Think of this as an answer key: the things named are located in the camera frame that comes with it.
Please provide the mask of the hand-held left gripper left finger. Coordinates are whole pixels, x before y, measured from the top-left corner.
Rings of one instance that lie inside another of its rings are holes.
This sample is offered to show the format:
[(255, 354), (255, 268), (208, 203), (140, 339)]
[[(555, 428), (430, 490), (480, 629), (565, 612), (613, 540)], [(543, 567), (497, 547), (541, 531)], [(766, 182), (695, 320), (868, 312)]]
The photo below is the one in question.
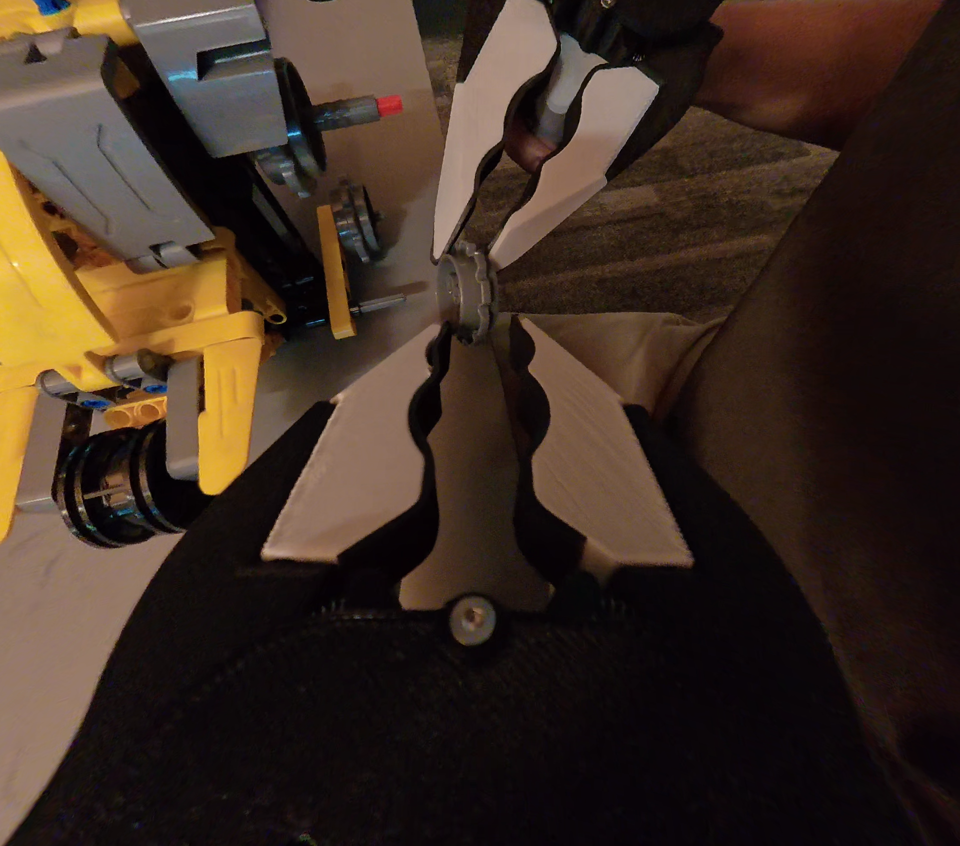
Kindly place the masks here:
[(439, 528), (427, 436), (452, 330), (431, 325), (347, 386), (262, 547), (264, 561), (423, 562)]

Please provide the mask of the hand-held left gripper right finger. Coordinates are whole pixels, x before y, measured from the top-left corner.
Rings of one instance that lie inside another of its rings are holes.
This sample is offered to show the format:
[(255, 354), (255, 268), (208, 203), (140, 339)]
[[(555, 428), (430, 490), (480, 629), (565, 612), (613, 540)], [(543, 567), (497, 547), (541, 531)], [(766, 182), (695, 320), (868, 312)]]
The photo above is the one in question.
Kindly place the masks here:
[(689, 569), (693, 555), (651, 468), (626, 403), (532, 323), (504, 317), (495, 355), (517, 421), (513, 528), (540, 573)]

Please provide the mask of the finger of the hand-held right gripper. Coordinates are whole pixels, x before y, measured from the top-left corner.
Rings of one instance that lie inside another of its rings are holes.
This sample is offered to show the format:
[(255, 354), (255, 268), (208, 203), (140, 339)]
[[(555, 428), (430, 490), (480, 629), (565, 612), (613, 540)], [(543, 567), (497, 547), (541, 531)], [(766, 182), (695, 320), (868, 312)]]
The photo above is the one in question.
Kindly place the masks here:
[(539, 169), (534, 192), (490, 244), (491, 266), (508, 266), (582, 207), (608, 181), (660, 85), (635, 66), (600, 66), (586, 79), (571, 138)]
[(498, 164), (508, 123), (523, 96), (559, 55), (542, 0), (506, 0), (473, 66), (455, 84), (438, 180), (432, 258), (440, 259), (469, 222), (479, 189)]

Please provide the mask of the dark grey toy wheel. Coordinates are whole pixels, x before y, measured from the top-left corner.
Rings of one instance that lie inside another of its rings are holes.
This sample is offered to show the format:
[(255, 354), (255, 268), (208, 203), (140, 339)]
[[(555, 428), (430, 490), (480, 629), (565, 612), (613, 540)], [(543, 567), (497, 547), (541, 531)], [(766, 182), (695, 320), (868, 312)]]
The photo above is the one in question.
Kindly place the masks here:
[(438, 314), (465, 346), (483, 343), (498, 317), (498, 279), (486, 253), (457, 242), (437, 263)]
[(343, 249), (362, 264), (376, 261), (382, 253), (381, 214), (374, 209), (366, 186), (342, 178), (331, 191), (330, 206)]

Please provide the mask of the yellow grey toy brick vehicle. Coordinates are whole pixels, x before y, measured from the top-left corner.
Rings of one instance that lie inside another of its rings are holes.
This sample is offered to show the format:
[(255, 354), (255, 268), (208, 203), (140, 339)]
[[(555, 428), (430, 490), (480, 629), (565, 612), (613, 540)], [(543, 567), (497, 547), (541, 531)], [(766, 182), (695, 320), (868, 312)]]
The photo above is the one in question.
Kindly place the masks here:
[(2, 0), (2, 535), (57, 513), (113, 550), (183, 532), (244, 470), (260, 364), (402, 294), (351, 298), (268, 183), (310, 197), (323, 131), (257, 0)]

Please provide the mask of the person's right hand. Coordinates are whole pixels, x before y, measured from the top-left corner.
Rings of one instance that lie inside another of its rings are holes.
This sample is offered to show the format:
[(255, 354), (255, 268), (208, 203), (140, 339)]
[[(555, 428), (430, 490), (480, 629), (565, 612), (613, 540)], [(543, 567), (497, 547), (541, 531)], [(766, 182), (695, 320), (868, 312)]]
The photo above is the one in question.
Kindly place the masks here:
[(504, 152), (519, 168), (534, 174), (544, 160), (556, 151), (556, 145), (531, 132), (524, 121), (514, 119), (505, 132)]

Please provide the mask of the person's beige pants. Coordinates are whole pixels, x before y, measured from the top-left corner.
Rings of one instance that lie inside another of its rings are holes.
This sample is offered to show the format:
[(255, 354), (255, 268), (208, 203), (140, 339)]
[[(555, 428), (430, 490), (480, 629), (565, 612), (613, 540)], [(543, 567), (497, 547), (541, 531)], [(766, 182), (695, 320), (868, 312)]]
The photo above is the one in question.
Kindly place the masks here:
[(664, 312), (528, 314), (527, 318), (629, 405), (663, 421), (723, 318)]

